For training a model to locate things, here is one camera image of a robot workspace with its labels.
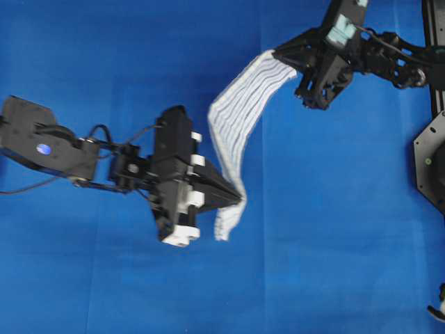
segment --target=blue surface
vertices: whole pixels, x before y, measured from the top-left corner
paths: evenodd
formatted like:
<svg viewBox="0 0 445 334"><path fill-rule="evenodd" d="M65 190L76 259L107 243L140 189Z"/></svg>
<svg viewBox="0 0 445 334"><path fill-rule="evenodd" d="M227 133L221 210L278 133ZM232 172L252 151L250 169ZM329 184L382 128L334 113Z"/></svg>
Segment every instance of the blue surface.
<svg viewBox="0 0 445 334"><path fill-rule="evenodd" d="M366 24L423 44L420 5L374 0ZM184 104L216 161L207 108L261 51L328 1L0 1L0 97L123 141ZM214 213L160 244L142 198L63 180L2 198L0 333L443 333L444 220L413 187L428 91L356 75L329 111L272 99L245 151L249 203L229 243ZM152 137L140 141L151 152ZM104 177L102 163L99 176ZM0 187L44 176L0 160Z"/></svg>

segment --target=black metal frame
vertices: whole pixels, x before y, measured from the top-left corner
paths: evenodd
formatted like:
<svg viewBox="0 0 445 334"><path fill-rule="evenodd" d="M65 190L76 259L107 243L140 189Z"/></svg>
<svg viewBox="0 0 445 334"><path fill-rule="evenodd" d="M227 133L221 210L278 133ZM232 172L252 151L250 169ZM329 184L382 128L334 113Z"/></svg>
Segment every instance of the black metal frame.
<svg viewBox="0 0 445 334"><path fill-rule="evenodd" d="M426 46L445 45L445 1L422 0L423 30ZM445 110L445 91L430 86L431 111L435 118Z"/></svg>

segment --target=screw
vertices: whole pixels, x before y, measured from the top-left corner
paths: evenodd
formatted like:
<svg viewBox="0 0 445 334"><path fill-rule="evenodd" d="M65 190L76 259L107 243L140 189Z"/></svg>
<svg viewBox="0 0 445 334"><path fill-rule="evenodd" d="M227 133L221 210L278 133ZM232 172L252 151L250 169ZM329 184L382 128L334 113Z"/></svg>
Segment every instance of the screw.
<svg viewBox="0 0 445 334"><path fill-rule="evenodd" d="M128 170L130 173L137 173L139 171L139 167L135 164L129 164Z"/></svg>

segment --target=blue light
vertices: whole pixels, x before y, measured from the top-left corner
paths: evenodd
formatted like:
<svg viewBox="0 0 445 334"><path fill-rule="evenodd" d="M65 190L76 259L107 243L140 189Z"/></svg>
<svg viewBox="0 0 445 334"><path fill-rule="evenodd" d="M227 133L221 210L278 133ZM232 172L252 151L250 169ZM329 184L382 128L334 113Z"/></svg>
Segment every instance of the blue light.
<svg viewBox="0 0 445 334"><path fill-rule="evenodd" d="M43 155L50 155L51 154L51 147L46 144L39 144L36 147L37 152Z"/></svg>

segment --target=towel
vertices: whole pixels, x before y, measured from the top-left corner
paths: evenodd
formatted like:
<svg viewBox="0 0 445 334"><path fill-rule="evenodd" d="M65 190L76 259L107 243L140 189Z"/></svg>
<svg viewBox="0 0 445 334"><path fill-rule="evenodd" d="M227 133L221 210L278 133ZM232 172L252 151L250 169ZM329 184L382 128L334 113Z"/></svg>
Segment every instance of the towel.
<svg viewBox="0 0 445 334"><path fill-rule="evenodd" d="M215 238L227 241L238 224L247 204L241 179L244 149L268 100L297 72L275 58L268 50L256 57L211 104L208 114L213 146L222 174L243 196L238 205L219 209L215 222Z"/></svg>

